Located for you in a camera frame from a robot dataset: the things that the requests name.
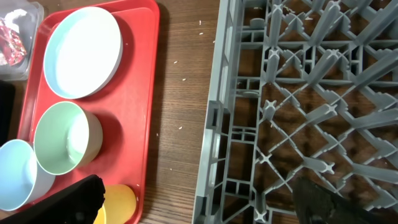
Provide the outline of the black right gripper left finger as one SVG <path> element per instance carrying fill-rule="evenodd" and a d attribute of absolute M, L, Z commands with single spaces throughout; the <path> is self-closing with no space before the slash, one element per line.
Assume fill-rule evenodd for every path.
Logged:
<path fill-rule="evenodd" d="M 102 178 L 89 175 L 1 224 L 92 224 L 104 203 Z"/>

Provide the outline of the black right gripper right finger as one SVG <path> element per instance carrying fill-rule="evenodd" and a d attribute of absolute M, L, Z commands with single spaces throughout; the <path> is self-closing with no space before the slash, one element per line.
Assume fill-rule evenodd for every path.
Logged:
<path fill-rule="evenodd" d="M 383 224 L 380 217 L 301 177 L 293 186 L 292 198 L 300 224 Z"/>

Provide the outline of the yellow plastic cup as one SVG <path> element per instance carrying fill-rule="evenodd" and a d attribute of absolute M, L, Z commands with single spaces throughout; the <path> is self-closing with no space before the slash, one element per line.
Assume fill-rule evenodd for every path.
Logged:
<path fill-rule="evenodd" d="M 127 185 L 106 185 L 104 198 L 94 224 L 124 224 L 136 211 L 136 195 Z"/>

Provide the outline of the light blue bowl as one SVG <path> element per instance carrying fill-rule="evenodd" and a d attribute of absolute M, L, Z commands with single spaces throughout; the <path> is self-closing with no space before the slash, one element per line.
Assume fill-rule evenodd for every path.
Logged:
<path fill-rule="evenodd" d="M 1 146 L 1 210 L 14 211 L 41 198 L 54 181 L 37 162 L 31 143 L 13 139 Z"/>

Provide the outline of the mint green bowl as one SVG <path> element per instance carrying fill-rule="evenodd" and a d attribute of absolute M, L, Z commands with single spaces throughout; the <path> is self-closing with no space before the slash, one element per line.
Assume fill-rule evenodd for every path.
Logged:
<path fill-rule="evenodd" d="M 71 101 L 49 107 L 34 134 L 34 152 L 41 168 L 64 175 L 89 164 L 103 143 L 103 128 L 91 112 Z"/>

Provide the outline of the red foil wrapper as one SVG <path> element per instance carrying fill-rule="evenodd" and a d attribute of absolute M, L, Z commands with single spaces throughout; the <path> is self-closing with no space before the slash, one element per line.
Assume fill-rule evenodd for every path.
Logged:
<path fill-rule="evenodd" d="M 6 64 L 10 66 L 22 62 L 27 55 L 19 34 L 8 27 L 3 18 L 1 18 L 1 53 Z"/>

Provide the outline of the white napkin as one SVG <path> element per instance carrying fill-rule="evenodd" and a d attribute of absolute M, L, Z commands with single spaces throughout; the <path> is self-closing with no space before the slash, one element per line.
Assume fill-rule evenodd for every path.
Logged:
<path fill-rule="evenodd" d="M 14 20 L 20 18 L 20 17 L 24 17 L 26 16 L 27 11 L 23 10 L 23 9 L 15 9 L 11 12 L 8 12 L 5 17 L 4 20 L 8 23 L 13 23 Z"/>

